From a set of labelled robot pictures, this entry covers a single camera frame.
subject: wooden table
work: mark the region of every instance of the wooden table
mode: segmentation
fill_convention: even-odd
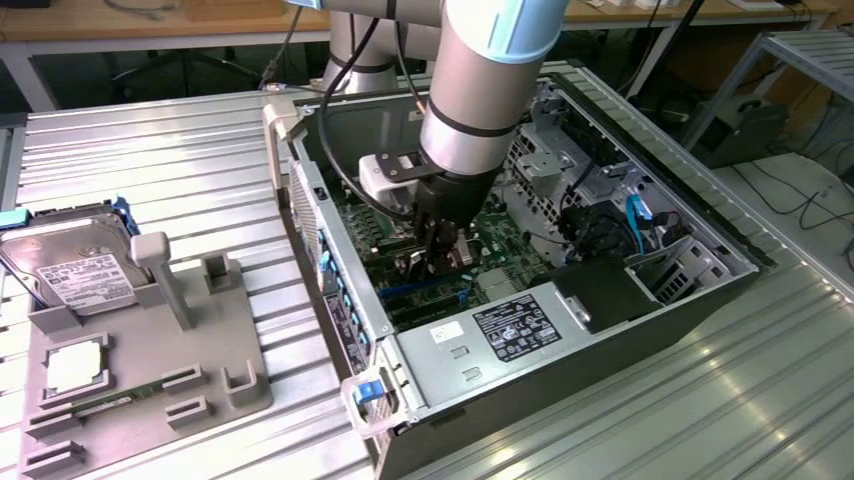
[[[160,0],[136,0],[135,5]],[[672,38],[679,19],[691,0],[674,8],[659,9],[652,22],[663,28],[630,93],[646,82],[651,66],[660,57]],[[812,9],[808,28],[818,28],[835,7],[824,0],[807,0]],[[163,12],[163,21],[109,8],[103,0],[53,0],[47,9],[0,10],[0,59],[33,111],[56,109],[56,102],[33,67],[32,57],[64,53],[168,50],[211,48],[259,44],[277,44],[291,23],[292,6],[280,17],[253,20],[191,22],[183,10]],[[615,7],[606,3],[599,9],[580,1],[567,8],[566,30],[612,30],[643,28],[652,11],[635,6]],[[788,10],[780,12],[744,12],[726,0],[706,0],[692,25],[727,25],[734,23],[774,23],[794,21]],[[328,40],[328,14],[305,9],[300,17],[295,44]]]

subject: power supply label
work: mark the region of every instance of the power supply label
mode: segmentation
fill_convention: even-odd
[[[560,340],[560,334],[531,295],[474,314],[498,359],[511,362]]]
[[[133,287],[112,255],[84,258],[36,270],[69,308],[100,305],[133,295]]]

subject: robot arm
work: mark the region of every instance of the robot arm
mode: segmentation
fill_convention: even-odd
[[[568,0],[289,1],[337,11],[327,87],[372,18],[385,19],[377,32],[393,32],[393,21],[419,24],[409,27],[407,53],[417,51],[427,58],[439,34],[431,25],[440,19],[420,150],[413,154],[429,171],[415,187],[415,233],[427,248],[424,263],[435,265],[490,194]],[[356,14],[352,22],[349,14]],[[349,74],[348,93],[396,87],[393,38],[381,33],[371,38]]]

